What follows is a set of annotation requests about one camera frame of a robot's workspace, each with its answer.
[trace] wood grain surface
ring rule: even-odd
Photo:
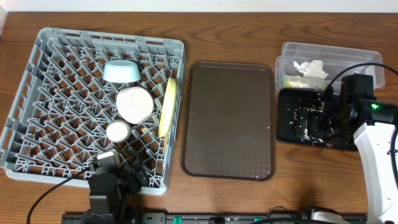
[[[4,126],[32,46],[43,27],[92,30],[182,40],[188,68],[201,60],[260,63],[275,69],[284,42],[305,42],[375,50],[398,68],[397,14],[319,13],[44,13],[10,12],[0,40],[0,126]],[[379,100],[398,104],[398,78],[386,72]],[[266,213],[276,205],[298,210],[309,205],[341,213],[367,213],[361,160],[357,152],[277,143],[276,175],[268,182],[202,179],[180,168],[185,101],[169,192],[135,195],[142,211],[169,213]],[[24,223],[49,184],[16,181],[0,170],[0,223]],[[88,189],[60,187],[36,208],[32,223],[60,223],[65,212],[89,209]]]

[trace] white round object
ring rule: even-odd
[[[119,92],[116,107],[127,122],[139,124],[152,114],[154,101],[146,89],[131,87]]]
[[[106,137],[115,143],[127,140],[130,137],[130,134],[130,125],[122,120],[112,121],[108,127],[106,127]]]
[[[128,60],[113,60],[107,62],[103,79],[114,83],[129,83],[141,79],[138,65]]]

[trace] light blue cup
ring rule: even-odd
[[[107,82],[129,83],[141,79],[138,65],[129,60],[113,60],[105,64],[103,79]]]

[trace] brown tray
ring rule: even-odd
[[[275,82],[265,65],[198,62],[190,70],[181,166],[195,177],[275,173]]]

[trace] transparent plastic bin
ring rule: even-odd
[[[329,73],[324,80],[303,77],[303,74],[297,71],[293,64],[293,62],[301,64],[312,60],[321,60],[323,62],[323,70]],[[278,91],[288,87],[325,89],[330,80],[344,69],[367,62],[382,63],[381,54],[370,50],[286,42],[282,46],[282,56],[278,57],[276,61],[276,88]],[[374,89],[384,86],[383,68],[365,66],[354,68],[339,77],[333,84],[335,92],[340,92],[341,78],[354,73],[372,75]]]
[[[120,59],[136,62],[141,80],[103,80],[105,63]],[[117,149],[122,164],[142,161],[150,181],[141,188],[142,194],[165,194],[171,181],[186,64],[179,40],[42,29],[0,136],[0,167],[12,179],[57,184],[87,167],[98,153]],[[169,78],[178,82],[178,88],[166,140],[157,135]],[[117,94],[132,86],[151,94],[154,112],[132,125],[127,141],[115,144],[105,130],[121,119]],[[89,187],[87,180],[93,174],[86,171],[65,185]]]

